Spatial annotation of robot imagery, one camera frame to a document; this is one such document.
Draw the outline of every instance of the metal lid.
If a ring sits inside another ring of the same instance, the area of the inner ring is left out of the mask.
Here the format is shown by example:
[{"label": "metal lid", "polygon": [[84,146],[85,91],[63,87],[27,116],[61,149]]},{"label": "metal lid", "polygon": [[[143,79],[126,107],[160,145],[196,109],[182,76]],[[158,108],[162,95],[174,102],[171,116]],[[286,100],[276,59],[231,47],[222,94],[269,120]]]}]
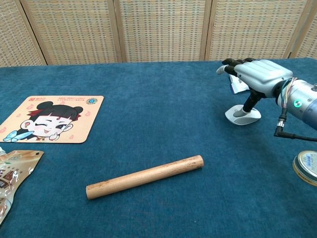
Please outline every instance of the metal lid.
[{"label": "metal lid", "polygon": [[317,186],[317,152],[305,150],[295,157],[293,169],[305,182]]}]

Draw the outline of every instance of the woven screen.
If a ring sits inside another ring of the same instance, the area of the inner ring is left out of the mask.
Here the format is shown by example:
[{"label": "woven screen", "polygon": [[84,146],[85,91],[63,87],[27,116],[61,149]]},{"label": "woven screen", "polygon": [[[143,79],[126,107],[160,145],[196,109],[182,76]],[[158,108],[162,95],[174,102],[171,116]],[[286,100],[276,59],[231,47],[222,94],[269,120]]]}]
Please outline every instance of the woven screen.
[{"label": "woven screen", "polygon": [[217,0],[208,60],[285,56],[307,0]]},{"label": "woven screen", "polygon": [[118,1],[128,62],[199,59],[205,0]]},{"label": "woven screen", "polygon": [[0,66],[42,64],[18,5],[13,0],[1,0]]},{"label": "woven screen", "polygon": [[117,62],[106,0],[23,3],[49,64]]},{"label": "woven screen", "polygon": [[301,44],[297,57],[312,57],[317,59],[317,14]]}]

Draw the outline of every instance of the wooden rolling pin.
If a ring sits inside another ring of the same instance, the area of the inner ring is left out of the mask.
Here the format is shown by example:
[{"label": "wooden rolling pin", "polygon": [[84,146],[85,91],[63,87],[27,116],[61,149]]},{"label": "wooden rolling pin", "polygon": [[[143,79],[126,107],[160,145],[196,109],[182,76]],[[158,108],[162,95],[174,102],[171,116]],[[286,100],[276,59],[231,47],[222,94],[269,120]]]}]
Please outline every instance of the wooden rolling pin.
[{"label": "wooden rolling pin", "polygon": [[88,199],[105,196],[204,166],[200,155],[86,186]]}]

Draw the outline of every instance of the black cable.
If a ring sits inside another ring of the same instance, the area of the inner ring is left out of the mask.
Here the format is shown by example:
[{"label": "black cable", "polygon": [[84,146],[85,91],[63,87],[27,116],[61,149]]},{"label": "black cable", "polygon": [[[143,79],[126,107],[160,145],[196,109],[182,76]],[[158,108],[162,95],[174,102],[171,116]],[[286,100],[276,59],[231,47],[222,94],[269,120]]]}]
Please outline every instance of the black cable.
[{"label": "black cable", "polygon": [[281,138],[288,138],[288,139],[299,139],[299,140],[317,142],[317,138],[300,136],[300,135],[284,132],[283,128],[284,128],[284,125],[286,123],[286,114],[287,114],[287,109],[286,108],[282,108],[282,113],[278,117],[278,124],[277,124],[277,127],[275,129],[274,136],[281,137]]}]

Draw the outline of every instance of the cartoon girl face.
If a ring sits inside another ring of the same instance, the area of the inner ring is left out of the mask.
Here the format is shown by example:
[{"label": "cartoon girl face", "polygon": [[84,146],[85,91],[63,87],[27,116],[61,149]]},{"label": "cartoon girl face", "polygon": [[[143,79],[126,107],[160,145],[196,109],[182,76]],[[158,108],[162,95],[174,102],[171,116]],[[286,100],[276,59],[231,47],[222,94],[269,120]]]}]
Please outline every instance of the cartoon girl face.
[{"label": "cartoon girl face", "polygon": [[40,137],[50,137],[60,135],[64,131],[72,129],[72,120],[56,116],[39,116],[35,121],[25,120],[21,124],[22,129],[34,131],[33,135]]}]

